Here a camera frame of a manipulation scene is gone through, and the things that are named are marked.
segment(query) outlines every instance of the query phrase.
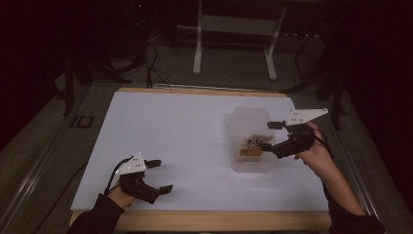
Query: clear plastic container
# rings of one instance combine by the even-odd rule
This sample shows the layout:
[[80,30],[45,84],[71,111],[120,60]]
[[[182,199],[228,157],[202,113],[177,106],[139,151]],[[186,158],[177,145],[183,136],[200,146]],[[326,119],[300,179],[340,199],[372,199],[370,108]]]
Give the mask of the clear plastic container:
[[267,127],[270,121],[270,114],[265,108],[236,107],[234,109],[228,129],[232,149],[232,166],[236,172],[266,173],[276,166],[278,158],[272,152],[261,152],[260,156],[249,156],[256,153],[255,150],[251,150],[251,153],[245,154],[245,146],[250,146],[247,142],[264,139],[271,144],[276,143],[274,131]]

